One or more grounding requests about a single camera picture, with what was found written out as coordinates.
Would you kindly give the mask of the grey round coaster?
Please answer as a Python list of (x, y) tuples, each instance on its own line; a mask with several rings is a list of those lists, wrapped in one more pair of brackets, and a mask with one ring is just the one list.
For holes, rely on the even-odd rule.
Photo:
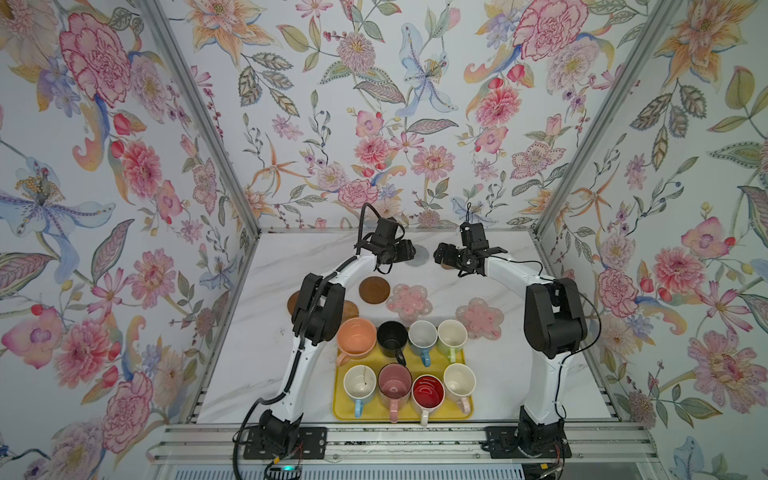
[(419, 267), (430, 262), (430, 252), (423, 245), (414, 245), (413, 258), (408, 260), (406, 264), (411, 267)]

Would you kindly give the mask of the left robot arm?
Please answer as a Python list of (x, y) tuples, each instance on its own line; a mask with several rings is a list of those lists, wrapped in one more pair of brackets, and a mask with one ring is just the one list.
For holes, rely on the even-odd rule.
[(238, 461), (248, 446), (269, 458), (294, 452), (305, 413), (306, 390), (326, 344), (342, 325), (346, 290), (381, 266), (414, 258), (415, 247), (395, 219), (380, 217), (373, 231), (358, 228), (354, 254), (324, 274), (307, 274), (291, 315), (294, 339), (291, 361), (276, 396), (257, 399), (233, 435), (232, 459)]

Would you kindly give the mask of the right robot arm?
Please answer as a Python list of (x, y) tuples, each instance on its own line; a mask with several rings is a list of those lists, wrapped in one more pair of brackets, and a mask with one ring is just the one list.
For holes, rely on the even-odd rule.
[(523, 333), (534, 351), (528, 394), (512, 427), (485, 429), (481, 443), (493, 459), (555, 459), (571, 456), (566, 438), (566, 410), (560, 400), (573, 357), (582, 351), (588, 326), (576, 283), (553, 278), (537, 260), (518, 260), (492, 247), (484, 226), (460, 225), (462, 245), (441, 243), (436, 263), (460, 277), (480, 275), (497, 281), (524, 301)]

